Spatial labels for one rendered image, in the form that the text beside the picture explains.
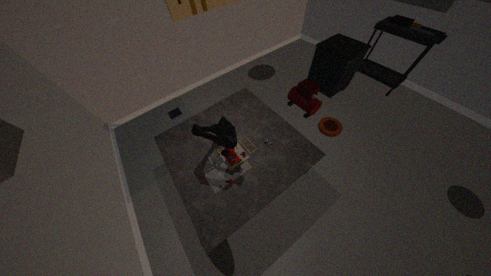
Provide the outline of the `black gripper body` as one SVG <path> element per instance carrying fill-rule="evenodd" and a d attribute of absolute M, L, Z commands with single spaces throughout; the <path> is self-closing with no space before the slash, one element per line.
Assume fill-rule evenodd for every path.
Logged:
<path fill-rule="evenodd" d="M 232 137 L 232 136 L 228 136 L 228 138 L 233 139 L 233 137 Z M 224 147 L 225 147 L 225 150 L 222 150 L 221 155 L 222 155 L 222 156 L 228 156 L 228 155 L 229 155 L 229 151 L 228 151 L 229 145 L 224 146 Z"/>

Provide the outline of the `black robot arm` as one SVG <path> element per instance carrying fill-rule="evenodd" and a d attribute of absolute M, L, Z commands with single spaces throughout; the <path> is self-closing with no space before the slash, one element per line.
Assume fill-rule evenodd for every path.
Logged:
<path fill-rule="evenodd" d="M 227 146 L 229 145 L 230 148 L 235 148 L 237 145 L 237 141 L 233 140 L 231 138 L 228 138 L 225 135 L 212 135 L 207 132 L 212 132 L 212 133 L 217 133 L 217 132 L 222 132 L 224 129 L 222 125 L 215 124 L 211 126 L 199 126 L 198 124 L 193 124 L 191 133 L 194 136 L 201 136 L 204 138 L 207 138 L 208 140 L 212 140 L 214 143 L 216 143 L 219 146 Z M 224 144 L 224 145 L 223 145 Z"/>

